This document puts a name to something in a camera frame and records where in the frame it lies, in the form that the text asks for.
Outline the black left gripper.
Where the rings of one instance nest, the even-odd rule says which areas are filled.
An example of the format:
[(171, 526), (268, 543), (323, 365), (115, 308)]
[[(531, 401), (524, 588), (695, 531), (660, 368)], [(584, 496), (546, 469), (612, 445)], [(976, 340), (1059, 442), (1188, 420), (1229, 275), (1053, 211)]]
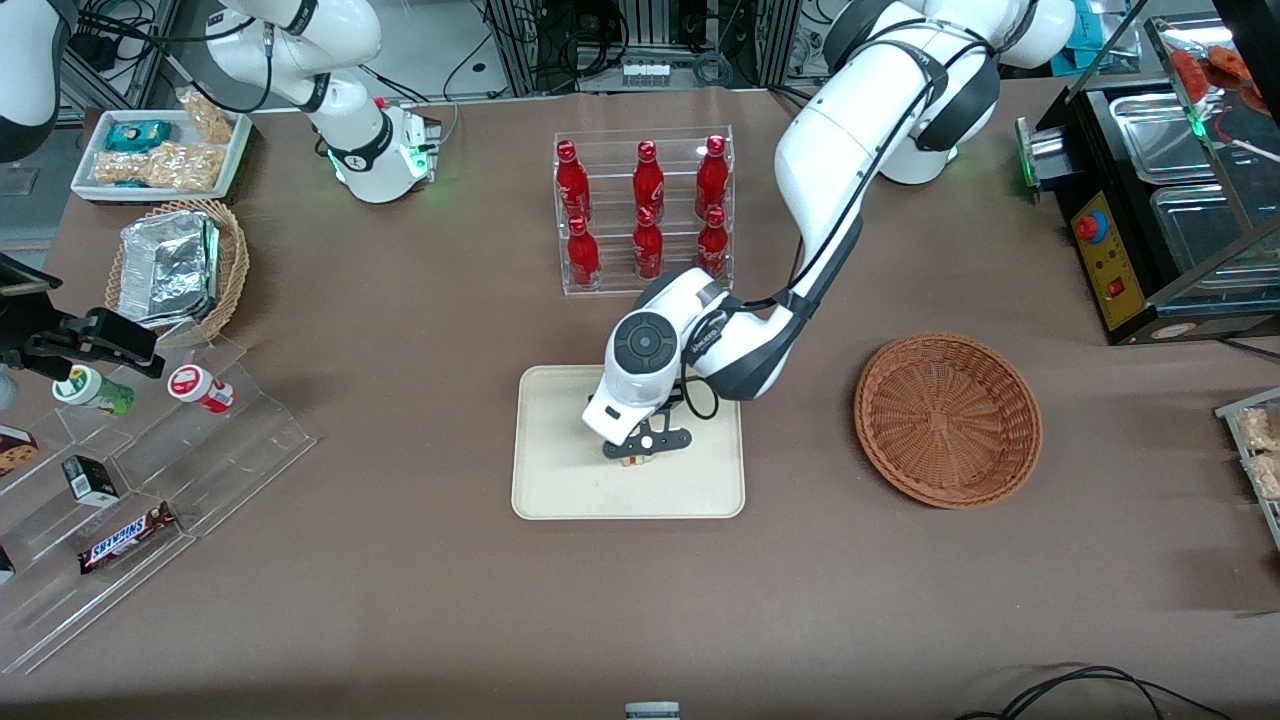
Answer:
[(631, 461), (655, 461), (662, 452), (689, 448), (692, 443), (691, 430), (676, 427), (672, 411), (684, 404), (684, 398), (669, 398), (653, 416), (641, 421), (622, 445), (608, 441), (603, 443), (603, 457), (620, 460), (622, 468)]

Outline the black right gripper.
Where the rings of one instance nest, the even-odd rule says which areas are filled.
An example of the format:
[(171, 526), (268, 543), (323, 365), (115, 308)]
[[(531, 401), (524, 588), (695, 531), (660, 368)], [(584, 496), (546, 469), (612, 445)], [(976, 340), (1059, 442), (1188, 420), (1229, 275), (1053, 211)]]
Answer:
[(109, 363), (157, 379), (165, 360), (156, 343), (154, 332), (105, 307), (86, 316), (52, 307), (3, 309), (3, 363), (50, 380), (67, 380), (77, 363)]

